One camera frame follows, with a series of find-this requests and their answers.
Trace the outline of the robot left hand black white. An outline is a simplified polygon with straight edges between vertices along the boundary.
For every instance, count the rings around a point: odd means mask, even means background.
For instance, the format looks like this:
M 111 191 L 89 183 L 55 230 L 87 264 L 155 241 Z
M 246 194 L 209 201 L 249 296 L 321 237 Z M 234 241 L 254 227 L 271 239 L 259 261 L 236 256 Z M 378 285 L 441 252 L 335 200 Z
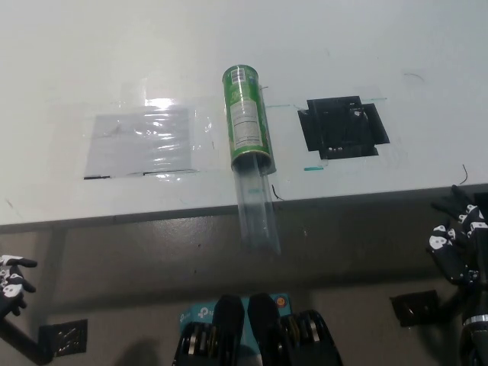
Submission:
M 21 315 L 26 309 L 24 293 L 35 293 L 36 288 L 25 279 L 23 268 L 36 268 L 37 262 L 17 255 L 1 255 L 1 319 L 8 314 Z

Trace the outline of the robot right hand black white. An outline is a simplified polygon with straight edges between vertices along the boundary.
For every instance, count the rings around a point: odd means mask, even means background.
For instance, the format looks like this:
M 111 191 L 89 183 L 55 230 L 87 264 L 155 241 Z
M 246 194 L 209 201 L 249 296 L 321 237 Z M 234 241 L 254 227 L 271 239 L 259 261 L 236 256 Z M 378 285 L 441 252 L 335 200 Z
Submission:
M 427 251 L 454 285 L 487 287 L 487 217 L 457 185 L 432 204 L 447 219 L 432 230 Z

